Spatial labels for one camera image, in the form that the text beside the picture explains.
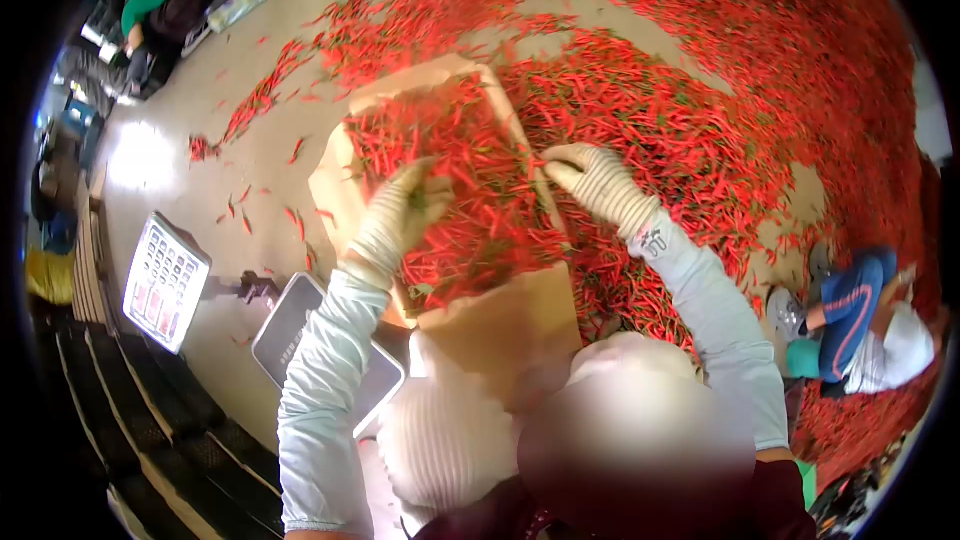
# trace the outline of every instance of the gray shoe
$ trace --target gray shoe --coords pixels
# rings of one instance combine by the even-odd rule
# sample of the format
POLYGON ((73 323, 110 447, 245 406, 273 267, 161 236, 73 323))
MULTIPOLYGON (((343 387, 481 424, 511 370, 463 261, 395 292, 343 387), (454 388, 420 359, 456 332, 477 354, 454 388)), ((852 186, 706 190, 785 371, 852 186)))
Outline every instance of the gray shoe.
POLYGON ((832 265, 830 246, 825 240, 820 240, 810 249, 810 292, 807 293, 807 305, 816 305, 821 302, 821 292, 824 281, 831 276, 832 265))
POLYGON ((793 292, 782 285, 774 288, 767 299, 767 321, 776 335, 787 344, 805 338, 800 334, 800 326, 806 320, 807 310, 800 305, 793 292))

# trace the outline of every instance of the person's left hand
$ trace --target person's left hand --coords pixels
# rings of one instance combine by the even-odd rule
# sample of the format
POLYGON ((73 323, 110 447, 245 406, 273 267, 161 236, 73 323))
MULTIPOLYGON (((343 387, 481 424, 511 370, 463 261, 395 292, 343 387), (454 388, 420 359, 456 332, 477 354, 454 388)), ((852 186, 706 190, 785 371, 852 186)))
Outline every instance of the person's left hand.
POLYGON ((404 165, 380 186, 349 244, 376 274, 376 280, 367 281, 384 291, 390 291, 403 255, 423 239, 426 227, 437 222, 453 200, 449 177, 427 178, 435 162, 431 157, 404 165))

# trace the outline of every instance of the black bag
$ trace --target black bag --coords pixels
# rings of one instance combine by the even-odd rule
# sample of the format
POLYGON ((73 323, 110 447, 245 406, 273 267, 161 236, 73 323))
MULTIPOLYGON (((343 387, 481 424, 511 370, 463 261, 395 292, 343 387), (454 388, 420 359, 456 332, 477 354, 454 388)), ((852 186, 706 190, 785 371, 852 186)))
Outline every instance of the black bag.
POLYGON ((204 20, 204 0, 166 0, 150 11, 150 26, 157 34, 184 44, 186 37, 204 20))

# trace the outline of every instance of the gloved hand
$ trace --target gloved hand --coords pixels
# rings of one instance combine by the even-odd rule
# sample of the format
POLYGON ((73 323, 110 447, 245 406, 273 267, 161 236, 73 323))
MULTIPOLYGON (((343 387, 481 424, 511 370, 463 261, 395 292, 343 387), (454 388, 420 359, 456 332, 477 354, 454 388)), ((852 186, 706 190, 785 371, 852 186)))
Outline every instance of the gloved hand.
POLYGON ((585 143, 553 146, 541 155, 543 170, 598 218, 620 227, 630 241, 661 205, 660 198, 644 194, 614 152, 585 143))
POLYGON ((380 186, 348 246, 366 263, 358 269, 356 262, 344 259, 340 270, 390 291, 403 255, 421 241, 426 227, 437 222, 453 200, 449 177, 427 179, 435 161, 430 157, 411 162, 380 186))

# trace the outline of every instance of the white sleeve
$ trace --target white sleeve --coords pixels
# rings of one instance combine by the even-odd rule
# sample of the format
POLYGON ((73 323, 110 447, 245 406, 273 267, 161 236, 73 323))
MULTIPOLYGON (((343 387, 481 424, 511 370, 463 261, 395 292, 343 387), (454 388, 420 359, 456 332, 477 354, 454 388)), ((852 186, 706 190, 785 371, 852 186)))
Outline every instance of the white sleeve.
POLYGON ((693 335, 706 385, 732 404, 749 408, 756 450, 788 447, 784 380, 773 344, 720 258, 691 242, 663 209, 628 242, 628 249, 673 294, 674 308, 693 335))
POLYGON ((374 537, 350 413, 386 292, 335 270, 309 313, 277 414, 283 524, 374 537))

